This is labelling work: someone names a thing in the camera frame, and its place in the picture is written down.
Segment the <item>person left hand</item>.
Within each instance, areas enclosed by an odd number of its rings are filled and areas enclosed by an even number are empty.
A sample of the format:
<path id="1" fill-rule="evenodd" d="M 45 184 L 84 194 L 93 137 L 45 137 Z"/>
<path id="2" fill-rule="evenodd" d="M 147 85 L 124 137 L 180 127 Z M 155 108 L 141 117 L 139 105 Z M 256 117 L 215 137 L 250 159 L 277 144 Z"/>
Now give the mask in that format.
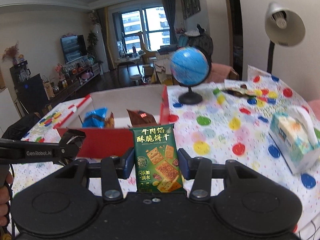
<path id="1" fill-rule="evenodd" d="M 0 189 L 0 223 L 1 226 L 6 226 L 8 223 L 7 214 L 9 208 L 7 202 L 10 200 L 9 190 L 6 186 L 1 187 Z"/>

